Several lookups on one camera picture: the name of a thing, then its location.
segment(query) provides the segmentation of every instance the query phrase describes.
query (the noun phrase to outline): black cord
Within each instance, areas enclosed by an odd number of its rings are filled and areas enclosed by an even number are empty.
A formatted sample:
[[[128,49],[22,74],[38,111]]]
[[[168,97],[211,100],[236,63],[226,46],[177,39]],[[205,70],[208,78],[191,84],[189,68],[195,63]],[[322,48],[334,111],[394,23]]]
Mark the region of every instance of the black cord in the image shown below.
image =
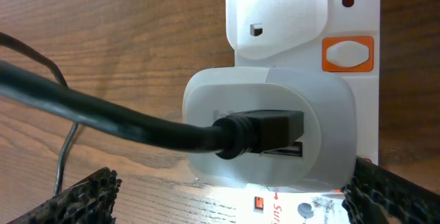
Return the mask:
[[[0,32],[0,45],[5,46],[9,49],[13,49],[14,51],[27,56],[28,58],[45,65],[54,75],[56,81],[63,87],[67,87],[67,82],[64,79],[63,74],[60,69],[56,66],[56,64],[38,53],[36,50],[27,46],[25,43],[19,41],[18,39],[12,38],[11,36]],[[56,196],[61,191],[61,186],[63,184],[63,174],[64,174],[64,166],[66,162],[67,152],[69,147],[72,144],[72,140],[74,138],[76,129],[78,128],[78,123],[74,122],[70,128],[69,134],[67,135],[63,147],[61,148],[60,155],[58,156],[58,165],[56,170],[56,180],[55,180],[55,188],[54,188],[54,196]]]
[[[221,152],[231,137],[219,126],[161,120],[62,87],[0,60],[0,94],[68,120],[134,142],[192,153]]]

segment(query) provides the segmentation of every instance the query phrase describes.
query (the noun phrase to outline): white power strip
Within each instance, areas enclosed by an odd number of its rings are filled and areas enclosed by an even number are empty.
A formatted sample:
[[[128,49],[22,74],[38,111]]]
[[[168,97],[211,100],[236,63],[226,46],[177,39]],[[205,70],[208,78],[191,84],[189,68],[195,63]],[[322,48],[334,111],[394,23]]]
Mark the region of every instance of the white power strip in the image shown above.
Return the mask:
[[[330,71],[344,78],[355,96],[357,155],[374,164],[379,21],[380,0],[226,0],[226,34],[235,65]],[[255,24],[262,29],[259,36],[251,35]]]
[[[237,201],[237,223],[349,223],[343,195],[278,193],[246,189]]]
[[[190,154],[202,181],[277,192],[325,192],[348,182],[356,155],[377,163],[380,0],[226,0],[233,68],[188,83],[184,121],[232,112],[305,113],[301,157]]]

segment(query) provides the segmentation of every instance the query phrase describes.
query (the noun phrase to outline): wood grain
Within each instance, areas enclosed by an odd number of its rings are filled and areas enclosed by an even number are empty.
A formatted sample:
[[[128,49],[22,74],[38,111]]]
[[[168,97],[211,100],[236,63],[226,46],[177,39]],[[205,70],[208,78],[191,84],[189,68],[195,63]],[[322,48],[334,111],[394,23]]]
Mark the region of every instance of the wood grain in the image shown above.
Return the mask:
[[[233,65],[224,0],[0,0],[0,30],[54,60],[73,89],[180,121],[184,88]],[[440,0],[382,0],[380,163],[440,193]],[[2,59],[51,78],[0,49]],[[71,123],[0,98],[0,222],[52,195]],[[235,223],[233,189],[195,180],[186,156],[82,128],[65,186],[108,166],[119,223]]]

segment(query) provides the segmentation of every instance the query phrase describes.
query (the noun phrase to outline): white plug adapter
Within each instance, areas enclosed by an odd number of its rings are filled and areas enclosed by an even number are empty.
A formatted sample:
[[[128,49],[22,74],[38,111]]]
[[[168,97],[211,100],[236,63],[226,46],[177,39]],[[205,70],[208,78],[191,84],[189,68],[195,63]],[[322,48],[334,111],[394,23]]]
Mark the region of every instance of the white plug adapter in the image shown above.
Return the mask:
[[[304,113],[302,156],[246,153],[224,160],[189,154],[202,181],[244,188],[247,183],[322,192],[341,188],[353,174],[356,118],[348,84],[330,73],[262,67],[207,69],[193,76],[184,95],[184,121],[210,126],[229,113],[249,110]]]

